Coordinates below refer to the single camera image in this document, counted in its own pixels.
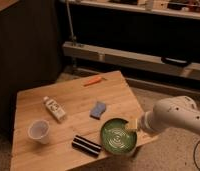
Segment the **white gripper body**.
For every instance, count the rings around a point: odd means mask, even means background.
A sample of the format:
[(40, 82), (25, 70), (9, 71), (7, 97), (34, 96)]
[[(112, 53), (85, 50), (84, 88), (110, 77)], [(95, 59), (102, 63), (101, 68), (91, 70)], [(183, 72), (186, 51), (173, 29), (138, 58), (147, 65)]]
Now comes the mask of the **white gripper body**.
[(148, 115), (149, 114), (150, 114), (150, 111), (147, 111), (141, 117), (138, 118), (138, 129), (142, 130), (148, 134), (152, 134), (153, 130), (149, 126), (149, 123), (148, 123)]

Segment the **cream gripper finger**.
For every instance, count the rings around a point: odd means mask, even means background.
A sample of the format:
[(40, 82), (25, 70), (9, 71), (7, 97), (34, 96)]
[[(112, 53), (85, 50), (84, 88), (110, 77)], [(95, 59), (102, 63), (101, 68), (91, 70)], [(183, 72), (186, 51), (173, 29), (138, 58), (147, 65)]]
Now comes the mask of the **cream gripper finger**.
[(128, 131), (137, 131), (138, 130), (138, 120), (135, 119), (133, 121), (129, 121), (125, 125), (125, 129), (128, 130)]

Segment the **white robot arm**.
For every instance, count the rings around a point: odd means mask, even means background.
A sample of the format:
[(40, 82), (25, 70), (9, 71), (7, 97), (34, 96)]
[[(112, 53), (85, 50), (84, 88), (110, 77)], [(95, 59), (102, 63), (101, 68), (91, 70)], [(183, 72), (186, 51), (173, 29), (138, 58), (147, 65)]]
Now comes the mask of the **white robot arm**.
[(200, 135), (200, 111), (192, 98), (176, 96), (161, 99), (155, 103), (151, 111), (129, 121), (125, 129), (160, 134), (169, 127), (182, 128)]

